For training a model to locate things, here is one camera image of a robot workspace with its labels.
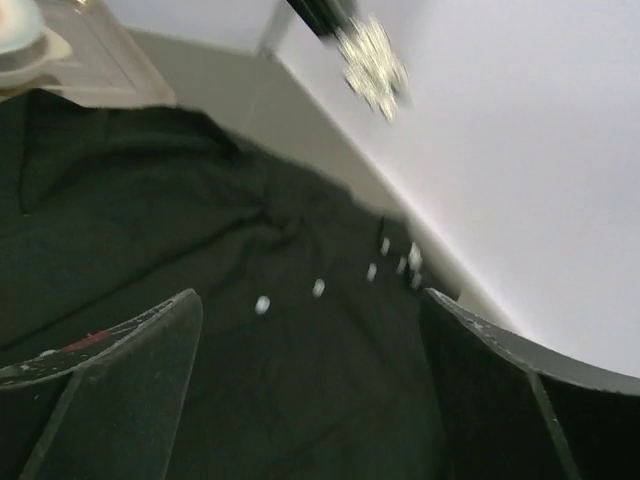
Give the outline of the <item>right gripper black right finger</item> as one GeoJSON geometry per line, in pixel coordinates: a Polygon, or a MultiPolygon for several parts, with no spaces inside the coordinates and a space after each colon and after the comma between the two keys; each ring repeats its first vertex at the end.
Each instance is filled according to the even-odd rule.
{"type": "Polygon", "coordinates": [[[639,381],[424,291],[420,329],[457,479],[636,479],[639,381]]]}

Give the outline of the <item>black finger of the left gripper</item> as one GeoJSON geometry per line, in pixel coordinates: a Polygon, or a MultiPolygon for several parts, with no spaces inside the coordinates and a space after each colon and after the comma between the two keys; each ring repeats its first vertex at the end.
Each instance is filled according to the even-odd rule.
{"type": "Polygon", "coordinates": [[[356,0],[287,0],[288,5],[319,38],[351,29],[358,14],[356,0]]]}

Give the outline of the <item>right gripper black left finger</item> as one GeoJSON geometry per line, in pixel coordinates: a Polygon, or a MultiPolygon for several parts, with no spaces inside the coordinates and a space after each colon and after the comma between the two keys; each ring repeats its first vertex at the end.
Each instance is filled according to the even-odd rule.
{"type": "Polygon", "coordinates": [[[200,298],[185,290],[2,367],[2,478],[164,478],[202,320],[200,298]]]}

